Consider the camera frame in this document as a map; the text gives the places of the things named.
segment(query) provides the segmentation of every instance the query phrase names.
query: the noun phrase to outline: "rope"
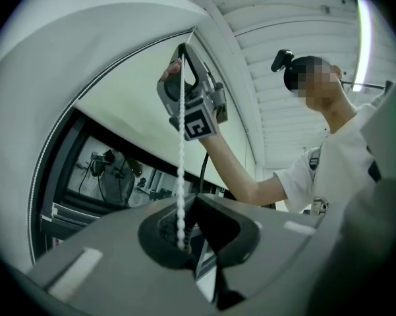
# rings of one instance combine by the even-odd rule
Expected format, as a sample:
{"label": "rope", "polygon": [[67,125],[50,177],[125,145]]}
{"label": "rope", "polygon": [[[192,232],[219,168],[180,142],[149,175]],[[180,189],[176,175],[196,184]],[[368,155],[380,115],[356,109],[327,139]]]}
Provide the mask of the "rope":
{"label": "rope", "polygon": [[177,169],[177,247],[184,249],[184,54],[182,54],[179,104],[179,168]]}

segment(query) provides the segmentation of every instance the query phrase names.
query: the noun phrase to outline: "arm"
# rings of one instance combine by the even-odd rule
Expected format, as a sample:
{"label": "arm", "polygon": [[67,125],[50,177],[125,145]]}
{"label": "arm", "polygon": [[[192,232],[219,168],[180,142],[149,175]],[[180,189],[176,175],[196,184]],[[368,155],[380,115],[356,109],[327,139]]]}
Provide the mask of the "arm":
{"label": "arm", "polygon": [[278,177],[256,182],[237,160],[217,128],[214,136],[200,140],[221,179],[238,201],[262,206],[287,199]]}

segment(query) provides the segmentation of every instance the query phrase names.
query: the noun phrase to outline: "person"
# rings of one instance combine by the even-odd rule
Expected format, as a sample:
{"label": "person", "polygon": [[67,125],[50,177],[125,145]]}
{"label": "person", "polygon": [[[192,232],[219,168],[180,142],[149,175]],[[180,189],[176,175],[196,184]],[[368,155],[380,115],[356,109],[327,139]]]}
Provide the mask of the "person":
{"label": "person", "polygon": [[99,178],[99,196],[106,203],[126,205],[133,192],[135,178],[142,175],[142,165],[121,152],[110,149],[105,153],[110,163],[105,165]]}
{"label": "person", "polygon": [[[373,186],[368,169],[374,161],[360,128],[372,116],[383,94],[371,104],[356,108],[347,98],[338,66],[319,57],[293,61],[294,71],[286,68],[287,86],[305,105],[320,113],[329,126],[322,145],[304,152],[288,169],[275,171],[265,181],[255,181],[239,163],[218,125],[217,134],[202,138],[221,179],[237,201],[264,206],[284,200],[291,212],[311,205],[311,214],[325,213],[334,204],[348,202],[359,190]],[[177,60],[163,72],[160,81],[179,73]]]}

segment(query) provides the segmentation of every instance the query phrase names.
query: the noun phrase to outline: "light fixture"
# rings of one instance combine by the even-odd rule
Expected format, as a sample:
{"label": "light fixture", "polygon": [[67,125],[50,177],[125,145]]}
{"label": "light fixture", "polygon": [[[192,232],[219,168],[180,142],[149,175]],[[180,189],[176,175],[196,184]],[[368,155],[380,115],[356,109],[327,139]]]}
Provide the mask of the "light fixture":
{"label": "light fixture", "polygon": [[[357,0],[357,2],[360,18],[360,53],[354,82],[362,84],[368,72],[370,46],[372,42],[372,26],[370,23],[368,2],[366,0]],[[354,92],[359,92],[361,89],[362,86],[353,86]]]}

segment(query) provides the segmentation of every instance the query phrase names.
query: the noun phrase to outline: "sleeve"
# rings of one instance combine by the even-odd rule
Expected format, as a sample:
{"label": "sleeve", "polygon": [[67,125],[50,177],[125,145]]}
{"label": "sleeve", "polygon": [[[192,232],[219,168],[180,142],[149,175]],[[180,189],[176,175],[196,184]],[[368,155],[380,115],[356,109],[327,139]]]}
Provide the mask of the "sleeve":
{"label": "sleeve", "polygon": [[310,151],[305,152],[291,167],[275,171],[287,195],[284,203],[290,212],[300,212],[313,201],[313,180],[309,169]]}

